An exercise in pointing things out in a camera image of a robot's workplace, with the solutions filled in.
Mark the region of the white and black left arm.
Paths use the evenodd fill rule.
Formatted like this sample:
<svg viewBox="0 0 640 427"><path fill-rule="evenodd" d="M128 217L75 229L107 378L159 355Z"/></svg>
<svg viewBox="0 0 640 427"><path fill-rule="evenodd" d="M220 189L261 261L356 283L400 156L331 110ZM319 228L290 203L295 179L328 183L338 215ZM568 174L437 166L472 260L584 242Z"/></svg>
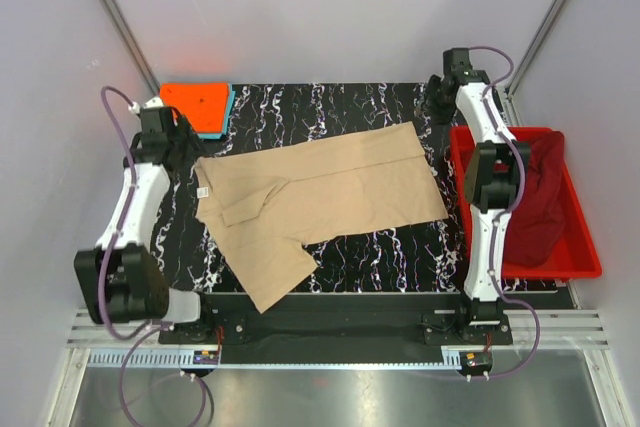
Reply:
<svg viewBox="0 0 640 427"><path fill-rule="evenodd" d="M117 324L189 325L203 313L194 292L171 288L151 254L157 213L171 178L197 135L172 107L143 108L141 130L126 141L123 184L111 219L93 248L76 253L73 267L91 320L119 339Z"/></svg>

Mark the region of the beige t-shirt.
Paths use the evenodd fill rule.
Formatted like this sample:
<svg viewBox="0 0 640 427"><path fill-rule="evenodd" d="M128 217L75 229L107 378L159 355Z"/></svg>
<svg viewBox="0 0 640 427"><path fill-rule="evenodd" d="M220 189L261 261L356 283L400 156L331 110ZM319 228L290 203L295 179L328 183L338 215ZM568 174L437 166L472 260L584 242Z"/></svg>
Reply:
<svg viewBox="0 0 640 427"><path fill-rule="evenodd" d="M447 218L414 125L201 157L197 219L264 313L317 267L304 250Z"/></svg>

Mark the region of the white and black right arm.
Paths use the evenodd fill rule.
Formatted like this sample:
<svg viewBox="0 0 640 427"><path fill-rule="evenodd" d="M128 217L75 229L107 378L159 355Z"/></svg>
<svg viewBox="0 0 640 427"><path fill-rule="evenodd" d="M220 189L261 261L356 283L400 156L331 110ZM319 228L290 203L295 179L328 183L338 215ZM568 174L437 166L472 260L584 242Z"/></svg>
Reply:
<svg viewBox="0 0 640 427"><path fill-rule="evenodd" d="M501 274L507 228L524 195L530 148L515 139L501 117L495 83L472 65L474 50L443 52L443 74L429 79L426 106L440 123L461 113L473 141L463 183L472 226L469 268L453 325L443 335L486 347L513 342Z"/></svg>

